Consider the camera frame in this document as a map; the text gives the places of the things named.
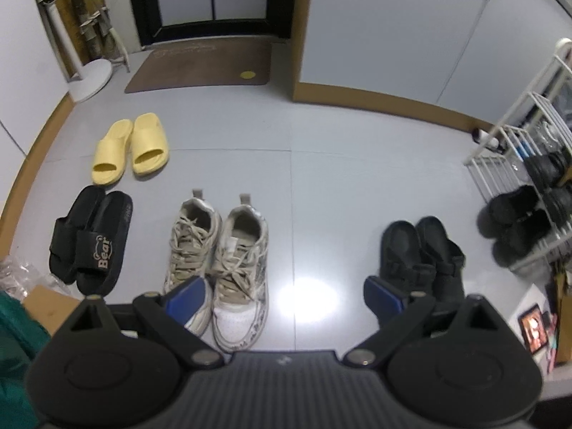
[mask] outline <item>doormat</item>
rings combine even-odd
[[[264,85],[271,44],[256,37],[178,41],[157,47],[125,93],[199,85]]]

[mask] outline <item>blue pad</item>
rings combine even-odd
[[[165,312],[181,325],[189,322],[205,302],[205,283],[192,276],[163,296]]]
[[[380,325],[401,314],[407,306],[408,295],[377,276],[370,276],[363,284],[365,305],[378,318]]]

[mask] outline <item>grey floor tile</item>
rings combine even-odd
[[[45,163],[39,172],[18,225],[13,253],[48,271],[48,249],[54,220],[69,210],[89,184],[91,158]],[[133,199],[122,274],[107,302],[128,302],[146,291],[160,291],[169,259],[169,235],[181,203],[193,188],[226,217],[240,193],[270,227],[268,282],[270,312],[255,349],[293,349],[294,315],[276,307],[275,299],[292,290],[292,219],[290,152],[181,150],[153,178],[139,181],[128,169],[114,189]]]
[[[292,152],[297,349],[344,354],[377,330],[363,281],[378,273],[381,235],[399,219],[439,217],[467,255],[467,293],[487,295],[501,312],[516,306],[526,286],[494,264],[479,235],[483,201],[466,169],[425,158],[385,164]]]
[[[172,150],[290,150],[289,48],[274,44],[267,85],[173,88],[135,94],[124,90],[149,52],[131,55],[132,71],[115,69],[106,87],[76,105],[47,161],[91,156],[111,124],[152,111]]]
[[[292,116],[292,150],[296,152],[378,159],[396,165],[408,157],[457,165],[473,146],[464,132],[372,111],[298,104]]]

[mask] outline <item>white sneaker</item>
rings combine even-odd
[[[214,339],[225,352],[250,348],[268,314],[268,224],[250,195],[242,194],[240,202],[222,226],[212,268]]]
[[[205,284],[201,308],[185,324],[195,335],[207,329],[212,314],[212,288],[206,278],[212,252],[222,224],[219,213],[202,199],[202,190],[193,190],[193,198],[181,205],[171,231],[171,262],[163,293],[171,291],[191,276],[200,276]]]

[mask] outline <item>black door frame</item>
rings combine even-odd
[[[266,19],[201,21],[162,25],[159,0],[131,0],[142,45],[217,35],[276,35],[290,38],[294,0],[267,0]]]

